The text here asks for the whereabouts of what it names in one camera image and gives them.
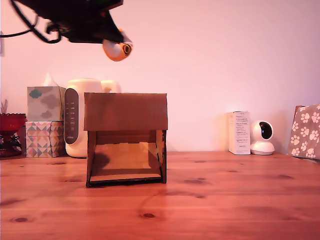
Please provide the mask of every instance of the security camera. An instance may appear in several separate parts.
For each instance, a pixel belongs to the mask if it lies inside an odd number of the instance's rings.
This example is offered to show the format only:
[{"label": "security camera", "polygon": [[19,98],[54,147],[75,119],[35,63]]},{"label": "security camera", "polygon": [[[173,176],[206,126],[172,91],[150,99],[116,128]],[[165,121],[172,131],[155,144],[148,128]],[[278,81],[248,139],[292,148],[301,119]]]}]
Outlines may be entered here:
[{"label": "security camera", "polygon": [[275,151],[270,139],[274,135],[272,125],[267,121],[256,121],[251,126],[251,153],[255,155],[271,155]]}]

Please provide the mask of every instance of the wooden table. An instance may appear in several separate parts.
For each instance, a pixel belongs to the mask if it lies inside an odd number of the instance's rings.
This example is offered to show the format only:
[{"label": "wooden table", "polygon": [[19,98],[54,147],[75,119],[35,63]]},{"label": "wooden table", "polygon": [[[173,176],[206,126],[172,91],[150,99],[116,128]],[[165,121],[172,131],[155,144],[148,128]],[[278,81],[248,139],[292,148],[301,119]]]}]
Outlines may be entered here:
[{"label": "wooden table", "polygon": [[320,165],[168,154],[167,184],[86,188],[86,159],[2,160],[1,240],[319,240]]}]

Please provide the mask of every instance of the white kettle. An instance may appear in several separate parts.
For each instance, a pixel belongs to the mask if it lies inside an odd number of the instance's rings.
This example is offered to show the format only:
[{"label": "white kettle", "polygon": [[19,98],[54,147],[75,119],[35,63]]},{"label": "white kettle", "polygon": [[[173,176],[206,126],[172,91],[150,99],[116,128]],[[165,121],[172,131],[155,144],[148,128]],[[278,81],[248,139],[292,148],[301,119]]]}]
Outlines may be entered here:
[{"label": "white kettle", "polygon": [[64,140],[66,153],[74,158],[86,158],[88,133],[84,131],[85,93],[120,93],[112,80],[73,79],[64,93]]}]

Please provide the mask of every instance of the red object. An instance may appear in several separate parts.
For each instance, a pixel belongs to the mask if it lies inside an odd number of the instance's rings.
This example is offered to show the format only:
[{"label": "red object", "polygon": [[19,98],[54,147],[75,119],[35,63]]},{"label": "red object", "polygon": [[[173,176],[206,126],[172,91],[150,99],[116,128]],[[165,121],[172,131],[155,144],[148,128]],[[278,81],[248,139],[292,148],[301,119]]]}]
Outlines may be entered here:
[{"label": "red object", "polygon": [[21,151],[14,148],[12,136],[26,124],[25,113],[9,113],[0,115],[0,135],[3,137],[3,144],[0,146],[0,157],[12,157],[21,155]]}]

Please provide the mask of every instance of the paw print pattern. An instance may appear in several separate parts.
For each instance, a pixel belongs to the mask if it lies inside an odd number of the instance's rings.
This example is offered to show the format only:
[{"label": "paw print pattern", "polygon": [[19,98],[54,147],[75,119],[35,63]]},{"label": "paw print pattern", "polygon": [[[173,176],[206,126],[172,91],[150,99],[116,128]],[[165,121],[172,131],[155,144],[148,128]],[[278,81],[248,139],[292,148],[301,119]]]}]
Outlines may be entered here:
[{"label": "paw print pattern", "polygon": [[320,114],[314,112],[314,113],[313,113],[313,116],[311,117],[311,119],[312,119],[312,122],[314,122],[314,123],[317,124],[317,123],[319,122],[319,120],[320,120]]},{"label": "paw print pattern", "polygon": [[300,147],[300,149],[302,150],[302,152],[304,152],[305,150],[307,150],[307,145],[308,143],[305,141],[302,143],[302,146]]},{"label": "paw print pattern", "polygon": [[304,128],[301,128],[301,135],[302,137],[309,135],[309,129],[306,126]]},{"label": "paw print pattern", "polygon": [[313,130],[309,136],[310,140],[317,140],[319,137],[319,133],[316,130]]},{"label": "paw print pattern", "polygon": [[306,110],[309,106],[303,106],[303,107],[300,107],[300,112]]},{"label": "paw print pattern", "polygon": [[298,127],[298,123],[296,122],[296,121],[294,121],[294,123],[293,123],[293,125],[292,125],[292,131],[297,131],[297,129],[298,129],[299,127]]},{"label": "paw print pattern", "polygon": [[292,149],[291,155],[299,156],[299,153],[300,153],[300,150],[299,150],[299,148],[297,147],[296,149]]},{"label": "paw print pattern", "polygon": [[310,115],[309,113],[306,113],[306,114],[301,114],[301,120],[304,124],[306,124],[308,121],[309,121],[309,118],[310,118]]},{"label": "paw print pattern", "polygon": [[291,137],[291,143],[296,146],[296,145],[298,145],[300,143],[299,139],[300,139],[299,136],[294,135],[294,136]]},{"label": "paw print pattern", "polygon": [[305,156],[307,158],[315,158],[315,150],[313,148],[309,148],[308,151],[306,152]]}]

